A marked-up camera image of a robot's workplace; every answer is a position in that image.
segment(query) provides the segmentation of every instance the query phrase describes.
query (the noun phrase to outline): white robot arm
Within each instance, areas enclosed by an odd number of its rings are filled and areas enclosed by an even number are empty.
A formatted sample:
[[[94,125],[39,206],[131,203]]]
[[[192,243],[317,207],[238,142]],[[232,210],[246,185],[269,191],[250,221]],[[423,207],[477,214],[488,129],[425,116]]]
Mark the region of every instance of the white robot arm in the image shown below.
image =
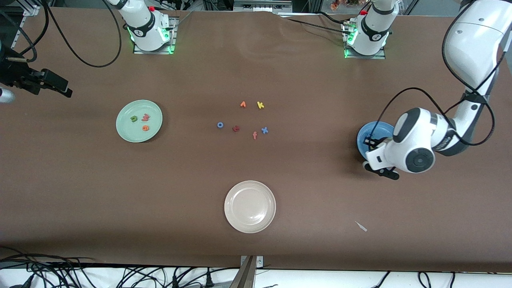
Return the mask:
[[[359,54],[374,55],[386,43],[389,28],[396,15],[397,0],[371,0],[368,14],[351,20],[356,22],[356,30],[347,44]]]
[[[119,9],[135,44],[144,51],[154,51],[170,41],[169,16],[149,8],[144,0],[108,0]]]
[[[421,173],[435,162],[433,152],[453,156],[471,142],[476,122],[498,74],[495,69],[500,42],[512,23],[512,4],[506,0],[473,0],[461,4],[461,14],[447,32],[445,58],[466,87],[451,125],[442,115],[413,108],[398,119],[393,137],[366,153],[367,170],[379,174],[397,167]]]

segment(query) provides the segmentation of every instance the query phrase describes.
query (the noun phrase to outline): small paper scrap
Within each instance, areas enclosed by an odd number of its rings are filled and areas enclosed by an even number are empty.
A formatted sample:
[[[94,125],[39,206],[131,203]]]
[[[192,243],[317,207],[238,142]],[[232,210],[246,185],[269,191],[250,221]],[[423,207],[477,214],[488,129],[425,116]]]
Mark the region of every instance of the small paper scrap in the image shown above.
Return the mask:
[[[368,231],[368,229],[366,229],[363,225],[359,224],[359,222],[357,222],[357,221],[354,221],[354,222],[355,222],[355,223],[359,226],[359,228],[361,228],[363,231],[365,231],[365,232],[366,232],[366,231]]]

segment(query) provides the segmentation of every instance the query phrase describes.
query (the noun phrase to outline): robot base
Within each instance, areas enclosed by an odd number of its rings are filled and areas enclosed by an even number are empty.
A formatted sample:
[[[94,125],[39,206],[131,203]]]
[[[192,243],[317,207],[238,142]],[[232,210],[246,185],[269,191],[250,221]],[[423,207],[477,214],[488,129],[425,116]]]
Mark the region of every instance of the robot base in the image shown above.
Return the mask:
[[[174,49],[176,46],[176,37],[178,34],[178,23],[179,23],[179,17],[169,17],[169,28],[168,31],[170,40],[166,42],[162,47],[160,47],[157,50],[154,51],[144,51],[140,49],[137,45],[134,43],[133,47],[133,53],[134,54],[153,54],[153,55],[169,55],[174,54]]]
[[[359,59],[385,59],[386,54],[384,53],[384,47],[382,47],[379,52],[374,55],[362,55],[357,53],[352,46],[350,46],[347,42],[350,37],[354,35],[354,22],[355,18],[350,19],[343,24],[341,24],[342,31],[349,31],[351,34],[343,34],[343,49],[345,51],[345,58],[359,58]]]

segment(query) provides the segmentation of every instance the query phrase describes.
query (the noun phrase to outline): blue bowl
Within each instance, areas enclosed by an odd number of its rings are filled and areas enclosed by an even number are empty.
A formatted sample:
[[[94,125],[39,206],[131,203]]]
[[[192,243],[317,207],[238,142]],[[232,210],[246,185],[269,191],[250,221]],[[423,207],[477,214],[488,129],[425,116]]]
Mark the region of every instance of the blue bowl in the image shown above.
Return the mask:
[[[370,147],[365,144],[365,138],[370,136],[370,133],[372,132],[373,127],[375,126],[375,123],[377,121],[370,122],[368,124],[365,124],[357,134],[357,148],[359,149],[359,152],[361,155],[366,159],[366,152],[370,150]],[[392,137],[393,136],[393,126],[380,121],[379,124],[377,124],[377,127],[375,128],[375,131],[373,131],[372,138],[373,139],[381,139],[384,137]]]

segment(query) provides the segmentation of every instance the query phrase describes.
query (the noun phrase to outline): table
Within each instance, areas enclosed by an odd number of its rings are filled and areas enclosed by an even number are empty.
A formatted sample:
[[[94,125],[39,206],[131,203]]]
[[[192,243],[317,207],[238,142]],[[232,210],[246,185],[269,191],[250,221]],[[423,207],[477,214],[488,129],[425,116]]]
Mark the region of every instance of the table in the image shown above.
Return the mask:
[[[54,11],[83,58],[101,64],[115,55],[106,10]],[[319,16],[300,19],[336,28]],[[32,67],[62,75],[74,94],[15,90],[16,101],[0,106],[0,243],[109,263],[237,266],[240,255],[264,255],[273,268],[509,271],[506,65],[485,145],[436,155],[430,171],[391,181],[362,168],[355,144],[403,88],[425,88],[443,108],[460,98],[463,86],[440,53],[451,20],[399,16],[387,59],[363,60],[343,57],[338,33],[271,13],[194,12],[174,55],[133,55],[124,33],[121,56],[103,69],[81,64],[50,25]],[[42,13],[28,19],[27,33],[35,37],[43,23]],[[164,114],[145,143],[115,129],[119,110],[137,99]],[[384,121],[415,106],[434,109],[411,92]],[[485,113],[475,140],[489,123]],[[253,140],[265,126],[269,133]],[[268,185],[277,202],[274,221],[257,234],[233,229],[223,211],[228,190],[248,179]]]

